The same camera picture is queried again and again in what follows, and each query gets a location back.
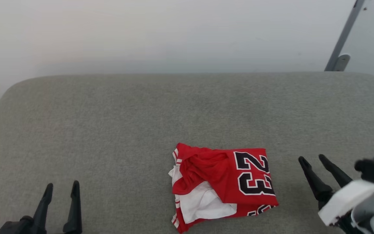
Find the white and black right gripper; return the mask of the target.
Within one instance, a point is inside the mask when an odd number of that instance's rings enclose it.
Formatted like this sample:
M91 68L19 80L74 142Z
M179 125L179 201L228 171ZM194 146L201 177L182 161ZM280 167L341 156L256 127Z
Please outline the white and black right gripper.
M341 187L333 196L332 188L313 172L311 164L302 156L298 158L316 200L331 198L318 212L322 222L345 234L374 234L374 183L353 181L323 154L319 154L319 160Z

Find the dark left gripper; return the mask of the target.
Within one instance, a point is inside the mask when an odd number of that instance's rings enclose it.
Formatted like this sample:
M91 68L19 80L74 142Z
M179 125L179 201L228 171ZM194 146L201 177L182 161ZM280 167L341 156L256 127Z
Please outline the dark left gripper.
M51 203L53 184L49 183L41 198L33 218L23 216L18 222L5 222L0 228L0 234L46 234L46 218L48 206ZM65 234L82 233L81 196L79 181L74 181L71 190L71 206L67 222L63 226Z

